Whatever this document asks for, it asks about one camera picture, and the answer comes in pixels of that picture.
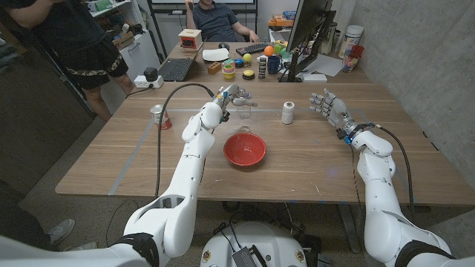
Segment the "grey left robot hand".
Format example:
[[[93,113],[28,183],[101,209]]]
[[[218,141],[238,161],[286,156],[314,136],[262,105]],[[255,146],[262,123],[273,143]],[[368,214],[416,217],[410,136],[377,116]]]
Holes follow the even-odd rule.
[[[219,105],[222,111],[225,111],[226,106],[232,103],[234,106],[251,106],[257,107],[258,104],[252,101],[251,93],[247,92],[239,85],[232,84],[227,88],[222,87],[212,100],[213,103]]]

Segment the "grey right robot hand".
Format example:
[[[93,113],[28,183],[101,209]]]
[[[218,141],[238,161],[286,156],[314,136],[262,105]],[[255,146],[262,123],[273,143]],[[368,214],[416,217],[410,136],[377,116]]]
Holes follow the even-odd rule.
[[[358,125],[345,103],[326,88],[324,95],[313,93],[309,101],[312,103],[310,109],[321,113],[336,129],[342,129],[348,134]]]

